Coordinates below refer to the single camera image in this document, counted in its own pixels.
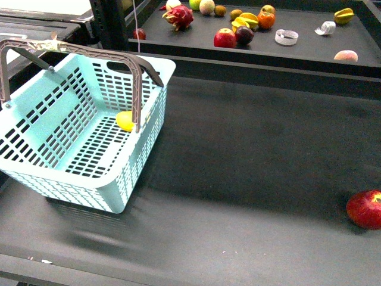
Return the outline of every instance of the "shopping basket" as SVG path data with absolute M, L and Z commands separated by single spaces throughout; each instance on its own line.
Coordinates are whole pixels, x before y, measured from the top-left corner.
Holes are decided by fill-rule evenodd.
M 12 48 L 44 68 L 10 95 Z M 55 67 L 28 49 L 68 55 Z M 43 196 L 120 213 L 163 125 L 171 60 L 56 40 L 0 42 L 0 169 Z M 131 132 L 117 113 L 132 110 Z

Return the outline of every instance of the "peach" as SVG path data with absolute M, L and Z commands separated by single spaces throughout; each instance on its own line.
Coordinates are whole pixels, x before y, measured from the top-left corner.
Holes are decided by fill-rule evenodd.
M 344 50 L 339 51 L 333 59 L 339 61 L 357 61 L 358 55 L 354 51 Z

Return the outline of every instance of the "green apple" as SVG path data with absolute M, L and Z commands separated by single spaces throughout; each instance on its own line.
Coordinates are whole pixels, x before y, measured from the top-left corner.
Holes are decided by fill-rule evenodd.
M 275 8 L 273 6 L 271 6 L 271 5 L 265 5 L 265 6 L 263 6 L 262 9 L 261 9 L 261 12 L 268 12 L 268 13 L 272 13 L 274 15 L 276 13 L 275 12 Z
M 189 0 L 189 6 L 193 11 L 200 10 L 200 2 L 201 0 Z

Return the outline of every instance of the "black table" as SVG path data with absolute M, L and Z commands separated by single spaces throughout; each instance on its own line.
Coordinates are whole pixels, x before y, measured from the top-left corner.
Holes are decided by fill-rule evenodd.
M 357 86 L 339 96 L 340 86 L 218 81 L 216 67 L 215 80 L 180 77 L 190 65 L 177 63 L 163 129 L 122 214 L 6 182 L 0 276 L 39 285 L 379 285 L 381 233 L 354 226 L 345 203 L 381 183 L 380 101 L 357 92 L 380 82 L 338 78 Z

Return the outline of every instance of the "cable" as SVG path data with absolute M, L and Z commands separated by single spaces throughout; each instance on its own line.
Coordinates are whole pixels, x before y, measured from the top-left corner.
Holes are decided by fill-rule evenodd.
M 140 53 L 140 39 L 139 39 L 139 33 L 138 33 L 138 17 L 136 15 L 135 0 L 132 0 L 132 4 L 133 4 L 133 15 L 135 17 L 136 36 L 137 36 L 137 39 L 138 39 L 138 53 Z

